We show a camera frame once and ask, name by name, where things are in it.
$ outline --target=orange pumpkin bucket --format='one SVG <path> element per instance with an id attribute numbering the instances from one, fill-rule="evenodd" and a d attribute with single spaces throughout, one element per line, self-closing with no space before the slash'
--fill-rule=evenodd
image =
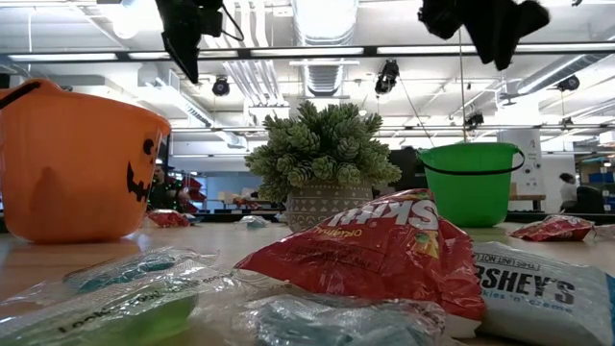
<path id="1" fill-rule="evenodd" d="M 0 90 L 9 231 L 45 243 L 116 239 L 142 221 L 166 119 L 31 80 Z"/>

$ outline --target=person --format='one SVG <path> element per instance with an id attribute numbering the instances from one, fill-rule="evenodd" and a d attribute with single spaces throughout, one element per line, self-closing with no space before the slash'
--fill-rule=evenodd
<path id="1" fill-rule="evenodd" d="M 564 182 L 564 185 L 559 190 L 562 204 L 560 210 L 571 210 L 577 204 L 577 179 L 570 173 L 562 173 L 559 179 Z"/>
<path id="2" fill-rule="evenodd" d="M 190 201 L 190 196 L 182 188 L 181 181 L 174 180 L 170 183 L 165 178 L 164 167 L 162 164 L 157 164 L 147 200 L 147 209 L 171 209 L 183 212 L 184 205 Z"/>

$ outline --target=desk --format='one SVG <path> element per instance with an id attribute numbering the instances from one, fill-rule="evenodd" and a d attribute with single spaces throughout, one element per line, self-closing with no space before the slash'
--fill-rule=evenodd
<path id="1" fill-rule="evenodd" d="M 508 201 L 531 201 L 533 210 L 540 211 L 540 201 L 547 199 L 546 195 L 511 195 Z"/>
<path id="2" fill-rule="evenodd" d="M 491 229 L 466 231 L 475 241 L 501 241 L 545 257 L 593 264 L 615 275 L 615 242 L 532 243 L 504 236 L 505 229 L 515 227 L 514 224 L 503 224 Z M 220 250 L 223 262 L 236 263 L 249 253 L 289 234 L 290 231 L 283 225 L 273 224 L 265 229 L 248 231 L 243 225 L 203 223 L 185 229 L 141 229 L 120 241 L 100 244 L 32 245 L 11 235 L 0 235 L 0 301 L 43 280 L 59 279 L 71 271 L 147 249 L 173 245 L 201 253 Z M 199 336 L 198 332 L 177 335 L 177 340 L 169 344 L 201 345 L 203 336 Z M 485 337 L 464 342 L 475 346 L 518 345 Z"/>

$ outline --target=green bucket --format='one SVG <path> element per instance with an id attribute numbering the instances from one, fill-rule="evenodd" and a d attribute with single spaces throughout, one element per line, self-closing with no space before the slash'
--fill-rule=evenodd
<path id="1" fill-rule="evenodd" d="M 519 153 L 521 164 L 512 166 Z M 508 211 L 510 173 L 526 157 L 510 143 L 461 143 L 420 152 L 439 214 L 458 227 L 491 227 Z"/>

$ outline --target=patterned pot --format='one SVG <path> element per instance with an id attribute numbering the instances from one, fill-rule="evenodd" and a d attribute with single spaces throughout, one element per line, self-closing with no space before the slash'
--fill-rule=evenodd
<path id="1" fill-rule="evenodd" d="M 286 219 L 293 233 L 314 226 L 329 216 L 372 200 L 370 185 L 344 187 L 314 183 L 295 188 L 288 194 Z"/>

